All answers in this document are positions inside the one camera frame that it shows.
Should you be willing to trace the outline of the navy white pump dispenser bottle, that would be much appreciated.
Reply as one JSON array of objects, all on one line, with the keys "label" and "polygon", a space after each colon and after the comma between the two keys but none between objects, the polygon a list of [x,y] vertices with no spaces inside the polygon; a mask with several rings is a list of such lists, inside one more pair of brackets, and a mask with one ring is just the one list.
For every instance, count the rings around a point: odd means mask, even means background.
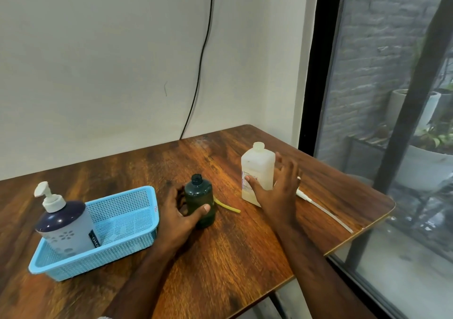
[{"label": "navy white pump dispenser bottle", "polygon": [[54,194],[47,181],[39,183],[35,197],[44,196],[41,215],[35,230],[59,255],[65,258],[101,247],[101,239],[85,202],[66,201]]}]

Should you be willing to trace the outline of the dark green plastic bottle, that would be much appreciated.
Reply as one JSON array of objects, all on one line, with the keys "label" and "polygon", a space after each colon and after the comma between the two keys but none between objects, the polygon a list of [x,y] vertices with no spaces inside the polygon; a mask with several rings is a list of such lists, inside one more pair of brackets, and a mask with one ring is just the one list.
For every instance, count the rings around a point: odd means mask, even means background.
[{"label": "dark green plastic bottle", "polygon": [[193,174],[191,181],[184,187],[184,196],[189,215],[205,204],[211,206],[210,211],[197,222],[197,229],[205,229],[214,223],[217,207],[214,203],[212,183],[209,180],[199,173]]}]

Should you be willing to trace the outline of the white translucent plastic bottle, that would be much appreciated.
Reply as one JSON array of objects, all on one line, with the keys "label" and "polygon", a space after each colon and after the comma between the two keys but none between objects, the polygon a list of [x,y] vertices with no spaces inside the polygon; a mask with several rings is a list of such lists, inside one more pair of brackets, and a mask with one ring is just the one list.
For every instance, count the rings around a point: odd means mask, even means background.
[{"label": "white translucent plastic bottle", "polygon": [[267,150],[262,142],[255,142],[253,147],[241,156],[241,196],[245,201],[260,207],[246,177],[256,179],[264,190],[272,190],[274,167],[275,153]]}]

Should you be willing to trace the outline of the person's left hand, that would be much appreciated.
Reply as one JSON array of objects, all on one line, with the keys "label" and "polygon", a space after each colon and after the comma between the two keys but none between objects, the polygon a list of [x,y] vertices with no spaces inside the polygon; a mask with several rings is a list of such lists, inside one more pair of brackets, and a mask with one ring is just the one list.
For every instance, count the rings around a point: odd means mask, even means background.
[{"label": "person's left hand", "polygon": [[159,226],[156,244],[174,256],[187,241],[196,223],[185,223],[180,208],[185,203],[184,185],[172,186],[159,208]]}]

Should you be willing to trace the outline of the person's right forearm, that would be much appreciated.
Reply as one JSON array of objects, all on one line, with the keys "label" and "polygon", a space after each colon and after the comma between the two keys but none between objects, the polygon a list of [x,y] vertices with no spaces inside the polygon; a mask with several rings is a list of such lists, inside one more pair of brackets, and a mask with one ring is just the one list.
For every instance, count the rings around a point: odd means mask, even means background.
[{"label": "person's right forearm", "polygon": [[332,268],[297,221],[278,223],[273,230],[312,319],[377,319]]}]

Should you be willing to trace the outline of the person's right hand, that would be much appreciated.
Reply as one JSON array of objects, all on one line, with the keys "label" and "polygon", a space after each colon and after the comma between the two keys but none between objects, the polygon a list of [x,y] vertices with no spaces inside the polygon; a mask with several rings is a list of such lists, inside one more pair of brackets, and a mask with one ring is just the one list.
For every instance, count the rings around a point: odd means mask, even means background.
[{"label": "person's right hand", "polygon": [[279,236],[284,231],[298,226],[296,219],[296,190],[300,185],[299,166],[293,159],[275,154],[280,165],[272,190],[266,190],[262,197],[256,197],[269,225]]}]

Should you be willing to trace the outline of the small white plant pot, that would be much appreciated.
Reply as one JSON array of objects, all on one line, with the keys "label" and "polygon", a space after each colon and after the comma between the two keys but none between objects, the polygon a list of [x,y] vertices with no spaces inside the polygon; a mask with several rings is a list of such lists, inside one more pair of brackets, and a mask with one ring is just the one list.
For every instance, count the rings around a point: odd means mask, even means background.
[{"label": "small white plant pot", "polygon": [[[386,111],[386,126],[390,131],[393,131],[397,119],[399,117],[400,111],[404,104],[408,89],[398,89],[392,91],[390,95],[390,100],[387,106]],[[428,102],[424,107],[421,118],[419,120],[416,130],[424,130],[429,128],[429,122],[432,119],[432,116],[435,112],[435,109],[439,103],[441,94],[438,92],[430,92]]]}]

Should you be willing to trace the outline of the dark diagonal metal pole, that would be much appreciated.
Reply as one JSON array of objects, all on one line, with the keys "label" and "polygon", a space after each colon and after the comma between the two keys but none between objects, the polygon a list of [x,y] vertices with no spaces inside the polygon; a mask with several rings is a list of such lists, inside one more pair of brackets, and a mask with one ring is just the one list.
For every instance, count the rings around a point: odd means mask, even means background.
[{"label": "dark diagonal metal pole", "polygon": [[453,0],[441,0],[373,184],[373,189],[382,194],[388,193],[399,171],[452,39]]}]

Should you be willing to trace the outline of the green potted plant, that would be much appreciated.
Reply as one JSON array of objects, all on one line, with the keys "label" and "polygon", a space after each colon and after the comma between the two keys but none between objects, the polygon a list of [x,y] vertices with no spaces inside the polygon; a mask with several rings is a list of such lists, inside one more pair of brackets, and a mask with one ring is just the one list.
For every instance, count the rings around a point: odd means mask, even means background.
[{"label": "green potted plant", "polygon": [[414,137],[411,145],[426,151],[453,155],[453,118],[435,122],[422,135]]}]

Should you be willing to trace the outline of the black window frame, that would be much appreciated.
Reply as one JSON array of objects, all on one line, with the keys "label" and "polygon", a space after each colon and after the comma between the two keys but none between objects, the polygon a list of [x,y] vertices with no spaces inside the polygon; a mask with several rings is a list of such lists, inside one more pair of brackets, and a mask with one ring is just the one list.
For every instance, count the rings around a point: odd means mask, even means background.
[{"label": "black window frame", "polygon": [[316,0],[298,149],[315,157],[324,116],[331,56],[344,0]]}]

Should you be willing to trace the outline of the person's left forearm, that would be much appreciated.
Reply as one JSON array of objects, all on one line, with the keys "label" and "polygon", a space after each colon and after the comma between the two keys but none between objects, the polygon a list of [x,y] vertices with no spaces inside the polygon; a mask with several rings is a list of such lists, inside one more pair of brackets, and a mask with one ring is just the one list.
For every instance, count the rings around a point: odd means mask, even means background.
[{"label": "person's left forearm", "polygon": [[97,319],[151,319],[164,276],[181,246],[155,242]]}]

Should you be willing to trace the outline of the yellow plastic tube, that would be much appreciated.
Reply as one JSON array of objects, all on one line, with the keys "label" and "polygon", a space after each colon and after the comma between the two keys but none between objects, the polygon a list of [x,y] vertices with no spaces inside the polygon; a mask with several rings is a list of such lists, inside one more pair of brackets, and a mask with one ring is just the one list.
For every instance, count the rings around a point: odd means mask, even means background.
[{"label": "yellow plastic tube", "polygon": [[213,197],[213,200],[218,206],[223,207],[224,209],[227,209],[227,210],[229,210],[231,212],[234,212],[234,213],[241,213],[240,209],[237,209],[237,208],[234,208],[234,207],[231,207],[231,206],[228,206],[228,205],[224,204],[223,202],[218,200],[215,196]]}]

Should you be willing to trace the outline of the blue plastic mesh basket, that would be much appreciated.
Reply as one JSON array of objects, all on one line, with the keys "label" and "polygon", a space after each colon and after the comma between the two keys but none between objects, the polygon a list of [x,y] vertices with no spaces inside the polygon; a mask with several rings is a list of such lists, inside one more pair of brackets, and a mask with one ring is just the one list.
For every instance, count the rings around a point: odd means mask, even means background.
[{"label": "blue plastic mesh basket", "polygon": [[159,210],[155,189],[142,186],[85,203],[101,247],[65,258],[41,238],[29,263],[33,275],[64,281],[150,247],[156,238]]}]

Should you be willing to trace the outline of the white pump head with tube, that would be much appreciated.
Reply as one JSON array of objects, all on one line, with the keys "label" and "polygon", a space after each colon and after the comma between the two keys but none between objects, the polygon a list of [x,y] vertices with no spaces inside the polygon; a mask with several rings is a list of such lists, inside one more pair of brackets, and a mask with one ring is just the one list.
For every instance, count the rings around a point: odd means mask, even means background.
[{"label": "white pump head with tube", "polygon": [[324,207],[322,207],[321,205],[319,205],[318,203],[316,203],[314,200],[312,200],[307,194],[305,194],[300,188],[297,188],[296,190],[296,196],[303,199],[304,201],[312,204],[313,206],[315,206],[317,209],[321,210],[323,213],[325,213],[326,215],[328,215],[330,218],[332,218],[336,223],[338,223],[342,228],[344,228],[345,230],[347,230],[350,235],[352,236],[354,231],[347,225],[345,224],[341,219],[339,219],[336,215],[334,215],[333,213],[331,213],[329,210],[325,209]]}]

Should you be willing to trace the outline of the large white plant pot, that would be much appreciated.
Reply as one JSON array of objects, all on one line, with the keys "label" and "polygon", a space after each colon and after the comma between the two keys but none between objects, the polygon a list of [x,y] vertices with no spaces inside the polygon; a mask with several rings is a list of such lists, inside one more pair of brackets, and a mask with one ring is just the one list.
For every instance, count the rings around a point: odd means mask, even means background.
[{"label": "large white plant pot", "polygon": [[453,155],[423,150],[410,145],[395,176],[401,186],[418,191],[435,191],[453,175]]}]

